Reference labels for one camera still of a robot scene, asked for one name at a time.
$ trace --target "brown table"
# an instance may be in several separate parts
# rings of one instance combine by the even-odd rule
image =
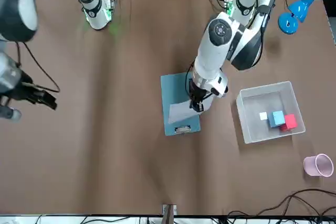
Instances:
[[[22,120],[1,121],[2,213],[160,214],[172,203],[180,215],[252,215],[298,189],[336,190],[336,176],[302,169],[316,153],[336,162],[336,49],[321,0],[290,36],[278,28],[284,0],[276,0],[260,63],[243,72],[225,63],[227,97],[201,116],[201,132],[173,137],[164,135],[160,76],[195,58],[213,13],[208,0],[120,0],[102,31],[89,28],[77,0],[37,0],[37,8],[29,46],[61,93],[56,112],[15,102]],[[15,58],[15,47],[8,53]],[[22,58],[36,83],[52,85],[24,47]],[[244,144],[239,91],[286,80],[305,134]],[[336,205],[319,193],[302,197],[319,210]],[[295,199],[288,213],[314,214]]]

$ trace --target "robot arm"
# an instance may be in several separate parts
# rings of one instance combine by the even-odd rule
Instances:
[[[37,30],[35,0],[0,0],[0,39],[26,42]]]
[[[195,111],[203,111],[202,101],[209,94],[221,98],[228,92],[227,77],[221,70],[225,60],[238,70],[249,69],[259,61],[274,1],[234,0],[232,17],[221,12],[209,22],[189,81],[191,108]]]
[[[0,40],[26,42],[37,30],[35,0],[0,0]],[[21,113],[9,107],[11,99],[41,103],[56,109],[55,98],[37,88],[11,57],[0,51],[0,118],[17,121]]]

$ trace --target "pink cup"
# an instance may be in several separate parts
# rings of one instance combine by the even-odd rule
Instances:
[[[306,157],[303,167],[310,176],[330,177],[334,172],[334,164],[326,154]]]

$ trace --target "transparent box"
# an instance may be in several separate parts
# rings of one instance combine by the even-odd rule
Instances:
[[[306,131],[298,102],[290,81],[255,88],[242,89],[237,97],[237,108],[245,143],[256,143]],[[284,115],[294,114],[298,126],[282,132],[271,128],[268,120],[261,120],[260,113],[282,110]]]

